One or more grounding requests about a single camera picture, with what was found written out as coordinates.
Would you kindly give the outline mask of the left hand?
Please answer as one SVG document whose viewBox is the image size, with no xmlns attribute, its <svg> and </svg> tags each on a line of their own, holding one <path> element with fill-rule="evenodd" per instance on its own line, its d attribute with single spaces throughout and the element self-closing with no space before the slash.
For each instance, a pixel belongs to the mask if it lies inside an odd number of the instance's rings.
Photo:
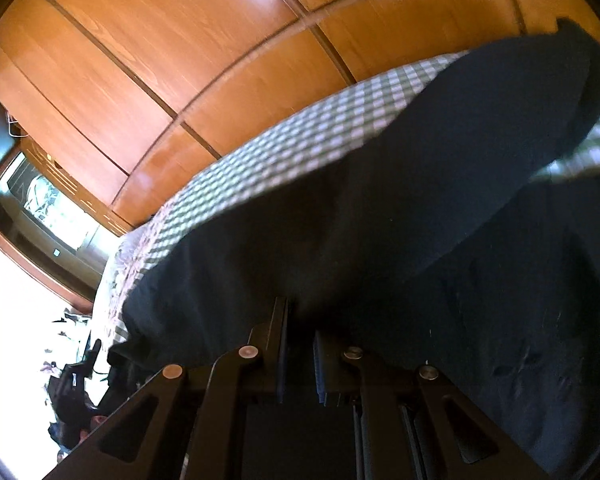
<svg viewBox="0 0 600 480">
<path fill-rule="evenodd" d="M 94 430 L 106 422 L 107 416 L 98 414 L 90 418 L 90 421 L 79 431 L 79 442 L 82 443 Z"/>
</svg>

